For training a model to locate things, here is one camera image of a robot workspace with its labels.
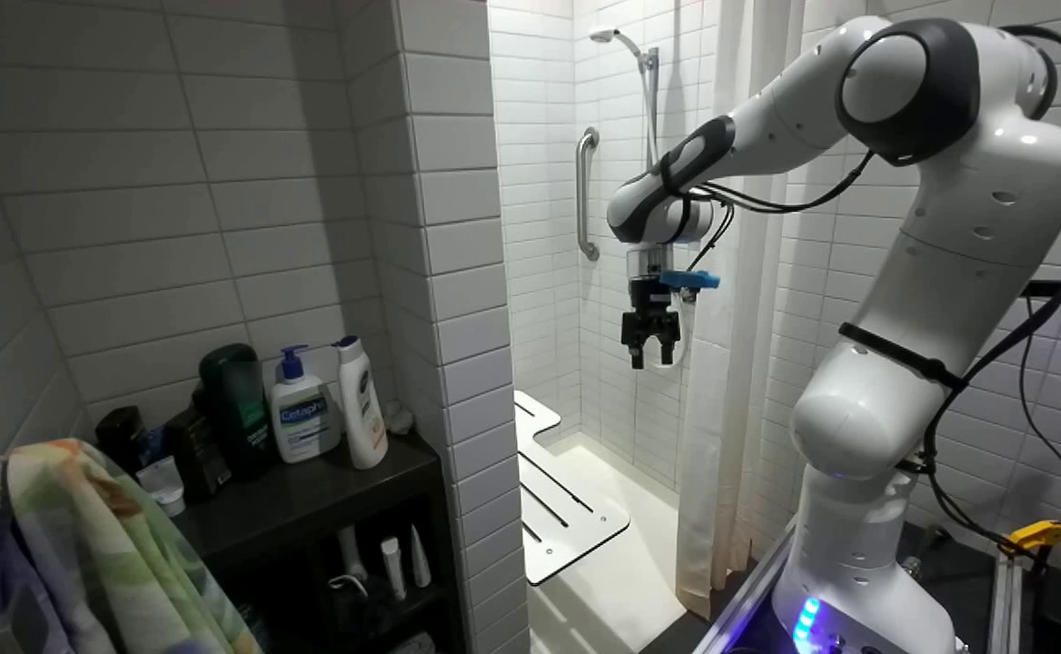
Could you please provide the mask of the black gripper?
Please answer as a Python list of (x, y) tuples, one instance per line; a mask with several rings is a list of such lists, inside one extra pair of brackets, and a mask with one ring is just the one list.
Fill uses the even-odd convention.
[(628, 309), (620, 311), (620, 341), (628, 344), (631, 372), (642, 372), (642, 341), (661, 341), (661, 364), (671, 364), (681, 317), (671, 311), (671, 290), (658, 280), (628, 284)]

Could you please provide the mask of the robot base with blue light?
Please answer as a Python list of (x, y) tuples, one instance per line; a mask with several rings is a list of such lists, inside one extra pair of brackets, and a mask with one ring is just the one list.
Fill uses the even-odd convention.
[(694, 654), (969, 654), (950, 610), (903, 565), (904, 528), (810, 577), (810, 523), (794, 519)]

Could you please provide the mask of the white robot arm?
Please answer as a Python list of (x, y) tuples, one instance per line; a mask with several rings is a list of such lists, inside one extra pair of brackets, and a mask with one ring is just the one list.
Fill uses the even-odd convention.
[(779, 175), (841, 137), (918, 171), (870, 299), (794, 407), (808, 470), (774, 585), (786, 630), (877, 637), (904, 654), (957, 640), (950, 610), (899, 564), (904, 458), (1061, 234), (1050, 95), (1055, 65), (1021, 29), (861, 13), (607, 208), (619, 241), (661, 250), (704, 226), (709, 178)]

